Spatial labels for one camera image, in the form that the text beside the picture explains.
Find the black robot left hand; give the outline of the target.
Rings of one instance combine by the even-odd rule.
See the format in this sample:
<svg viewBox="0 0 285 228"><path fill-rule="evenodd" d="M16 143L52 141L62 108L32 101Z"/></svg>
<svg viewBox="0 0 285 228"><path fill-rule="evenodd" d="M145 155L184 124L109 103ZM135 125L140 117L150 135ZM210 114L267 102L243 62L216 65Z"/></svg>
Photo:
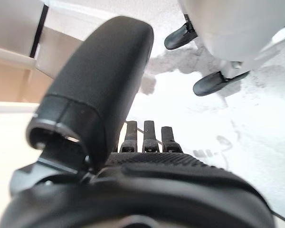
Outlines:
<svg viewBox="0 0 285 228"><path fill-rule="evenodd" d="M273 228L262 195L224 169L185 154L170 127L120 131L153 45L152 27L114 17L96 29L55 78L26 140L42 153L14 171L1 228Z"/></svg>

